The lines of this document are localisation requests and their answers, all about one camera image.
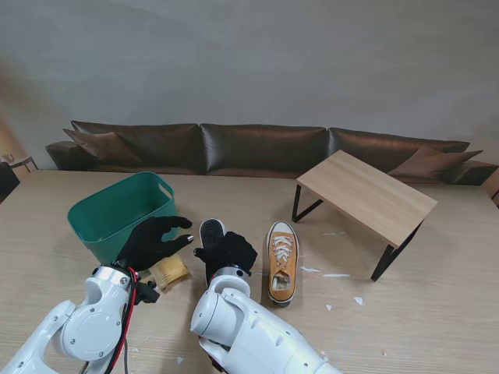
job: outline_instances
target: black glove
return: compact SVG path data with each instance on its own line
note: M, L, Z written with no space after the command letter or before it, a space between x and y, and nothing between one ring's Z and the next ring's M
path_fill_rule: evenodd
M251 275L250 269L257 259L257 251L243 236L229 231L218 247L212 249L197 248L194 256L200 258L207 268L207 273L215 273L222 267L236 265Z
M169 242L163 242L163 234L173 228L190 228L192 225L193 223L184 217L149 217L133 229L117 260L124 266L131 266L135 271L149 269L193 241L192 235L181 235Z

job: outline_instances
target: gray wall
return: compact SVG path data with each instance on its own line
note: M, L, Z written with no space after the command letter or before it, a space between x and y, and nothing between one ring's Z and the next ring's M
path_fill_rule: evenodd
M0 119L41 167L70 119L469 139L499 162L497 0L3 0Z

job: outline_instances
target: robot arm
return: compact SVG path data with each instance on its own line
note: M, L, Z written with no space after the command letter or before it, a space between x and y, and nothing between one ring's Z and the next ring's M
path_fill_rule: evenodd
M220 269L194 311L191 331L226 372L341 374L291 325L253 301L247 276Z
M65 301L53 308L2 374L56 374L44 363L50 341L64 355L89 362L86 374L104 373L122 334L122 308L129 302L131 283L123 271L99 267L85 282L83 303Z

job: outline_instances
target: wire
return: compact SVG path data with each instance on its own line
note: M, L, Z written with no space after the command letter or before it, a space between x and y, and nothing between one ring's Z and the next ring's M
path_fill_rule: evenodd
M125 374L128 374L128 341L125 338L125 351L123 352L123 365L125 366Z
M109 362L108 368L104 372L104 374L110 374L113 368L116 365L116 362L118 361L119 354L123 348L123 344L125 343L126 340L126 333L128 331L129 325L130 325L130 320L132 319L132 313L133 313L133 307L135 305L135 300L136 300L136 294L137 294L137 289L136 289L136 283L137 283L137 276L136 272L133 268L128 266L128 270L130 272L130 276L132 278L132 284L131 284L131 292L129 296L129 302L128 305L126 306L126 309L123 313L122 317L122 333L119 337L118 344L116 345L115 351L112 354L111 361Z
M87 361L87 362L85 362L85 363L83 364L83 366L81 367L80 372L79 372L78 374L84 374L84 373L85 373L85 370L87 370L87 368L88 368L88 364L89 364L89 362L88 362L88 361Z

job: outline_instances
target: brown leather sofa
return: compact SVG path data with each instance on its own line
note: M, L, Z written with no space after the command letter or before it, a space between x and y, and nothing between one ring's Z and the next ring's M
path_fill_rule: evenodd
M154 171L161 174L297 178L337 150L389 172L421 146L462 152L469 143L408 138L373 132L277 125L106 125L72 121L79 132L115 132L140 157L140 166L102 164L74 142L46 147L59 170ZM468 161L447 171L440 183L481 185L497 165ZM400 178L406 183L436 183Z

